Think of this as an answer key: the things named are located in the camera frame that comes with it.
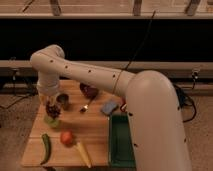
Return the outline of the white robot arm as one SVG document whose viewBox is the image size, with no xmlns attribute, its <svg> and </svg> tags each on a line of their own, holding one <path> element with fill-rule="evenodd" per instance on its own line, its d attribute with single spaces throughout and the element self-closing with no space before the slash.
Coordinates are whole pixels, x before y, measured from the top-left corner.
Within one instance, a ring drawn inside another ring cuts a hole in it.
<svg viewBox="0 0 213 171">
<path fill-rule="evenodd" d="M 43 97 L 59 92 L 63 76 L 124 98 L 137 171 L 192 171 L 176 90 L 162 73 L 134 74 L 69 61 L 58 45 L 34 52 L 30 64 Z"/>
</svg>

